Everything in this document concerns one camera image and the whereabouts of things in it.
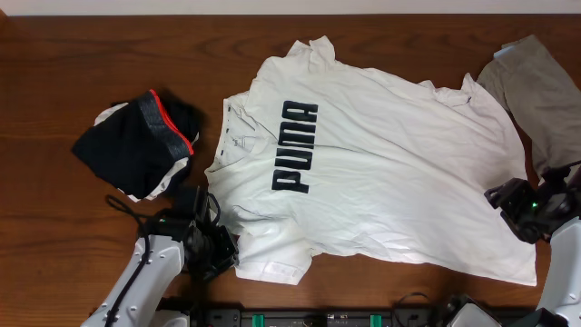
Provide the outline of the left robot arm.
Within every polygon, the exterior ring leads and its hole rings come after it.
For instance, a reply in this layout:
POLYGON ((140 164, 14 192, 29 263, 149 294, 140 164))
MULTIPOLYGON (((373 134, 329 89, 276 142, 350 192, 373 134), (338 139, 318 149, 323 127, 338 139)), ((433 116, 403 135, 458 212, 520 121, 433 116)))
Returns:
POLYGON ((209 218, 157 215, 140 225, 131 260, 84 326, 193 326, 190 309, 163 295, 186 272, 208 282, 238 263, 230 232, 209 218))

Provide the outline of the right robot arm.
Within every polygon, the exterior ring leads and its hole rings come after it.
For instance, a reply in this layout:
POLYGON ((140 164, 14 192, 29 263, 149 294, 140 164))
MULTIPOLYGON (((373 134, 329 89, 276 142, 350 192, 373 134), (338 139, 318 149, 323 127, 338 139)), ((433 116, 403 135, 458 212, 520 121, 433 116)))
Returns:
POLYGON ((580 186, 546 181, 535 190, 517 178, 485 191, 491 206, 525 243, 550 244, 551 259, 537 308, 514 326, 580 324, 580 186))

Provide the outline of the white printed t-shirt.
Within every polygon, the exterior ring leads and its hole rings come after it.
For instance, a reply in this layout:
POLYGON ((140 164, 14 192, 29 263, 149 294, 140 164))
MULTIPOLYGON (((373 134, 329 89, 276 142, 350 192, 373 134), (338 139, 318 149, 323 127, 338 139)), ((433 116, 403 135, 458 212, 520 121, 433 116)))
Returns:
POLYGON ((470 76, 414 84, 298 42, 224 100, 205 173, 242 279, 295 285, 326 253, 537 282, 534 246, 484 195, 525 176, 523 146, 470 76))

